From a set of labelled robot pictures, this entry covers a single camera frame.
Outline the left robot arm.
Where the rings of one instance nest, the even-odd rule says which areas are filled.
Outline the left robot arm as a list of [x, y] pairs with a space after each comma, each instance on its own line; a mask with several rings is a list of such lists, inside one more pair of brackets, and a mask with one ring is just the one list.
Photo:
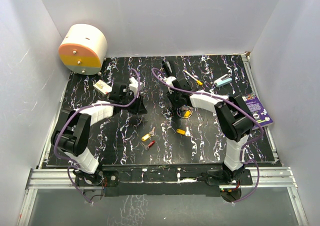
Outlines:
[[114, 85], [107, 97], [110, 101], [99, 100], [80, 109], [62, 110], [50, 139], [55, 156], [73, 162], [77, 170], [86, 173], [91, 185], [99, 185], [104, 174], [98, 170], [99, 162], [88, 149], [91, 126], [122, 110], [136, 116], [146, 114], [140, 96], [142, 87], [141, 83]]

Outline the metal keyring with keys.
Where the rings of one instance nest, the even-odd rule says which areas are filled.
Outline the metal keyring with keys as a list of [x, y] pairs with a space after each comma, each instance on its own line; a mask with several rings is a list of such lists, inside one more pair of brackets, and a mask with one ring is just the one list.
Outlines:
[[184, 105], [184, 106], [176, 109], [176, 113], [177, 113], [177, 115], [178, 115], [181, 119], [188, 119], [188, 118], [184, 118], [184, 114], [185, 114], [186, 111], [191, 111], [192, 114], [193, 114], [193, 108], [190, 107], [190, 106], [187, 106], [187, 105]]

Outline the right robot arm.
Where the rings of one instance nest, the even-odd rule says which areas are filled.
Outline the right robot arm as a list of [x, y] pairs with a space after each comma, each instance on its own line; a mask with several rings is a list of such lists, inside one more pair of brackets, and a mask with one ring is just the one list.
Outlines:
[[260, 135], [263, 135], [262, 126], [254, 119], [243, 97], [217, 95], [204, 90], [191, 91], [185, 79], [174, 76], [166, 77], [164, 83], [168, 86], [166, 95], [174, 108], [189, 106], [216, 114], [226, 137], [226, 154], [221, 174], [226, 183], [235, 184], [245, 170], [244, 148], [254, 141], [248, 140], [254, 127], [258, 127]]

